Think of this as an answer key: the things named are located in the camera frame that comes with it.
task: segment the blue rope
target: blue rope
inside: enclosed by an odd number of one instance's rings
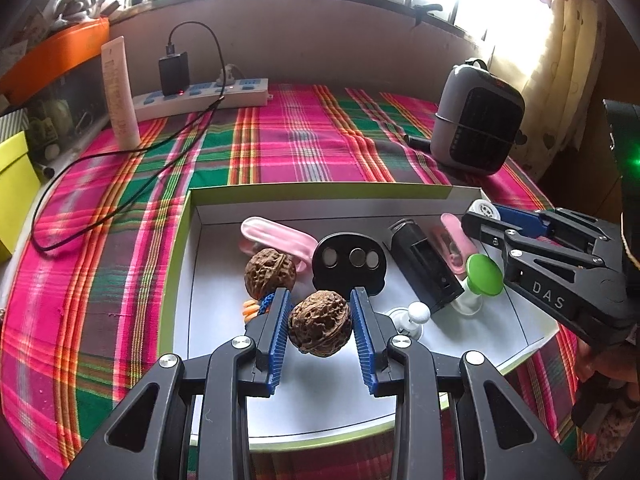
[[[260,304],[260,310],[258,310],[258,316],[261,316],[262,314],[267,312],[267,309],[271,306],[271,302],[273,301],[274,297],[275,293],[268,295],[262,300],[262,303]]]

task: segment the yellow box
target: yellow box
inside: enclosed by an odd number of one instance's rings
[[[0,262],[9,259],[40,181],[27,156],[24,132],[0,144]]]

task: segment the power strip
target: power strip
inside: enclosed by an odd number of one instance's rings
[[[138,121],[158,117],[188,114],[205,110],[220,95],[215,83],[199,83],[189,86],[183,94],[163,96],[161,91],[133,98]],[[225,98],[220,108],[245,108],[266,106],[269,100],[268,79],[238,79],[225,88]]]

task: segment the black power adapter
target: black power adapter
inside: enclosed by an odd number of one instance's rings
[[[186,52],[175,53],[173,44],[166,46],[166,56],[158,60],[162,95],[182,94],[189,87],[189,58]]]

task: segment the human hand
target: human hand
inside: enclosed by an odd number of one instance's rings
[[[583,383],[596,372],[611,379],[626,381],[629,383],[626,389],[629,399],[640,400],[636,350],[631,345],[623,344],[596,355],[587,343],[578,339],[574,371]]]

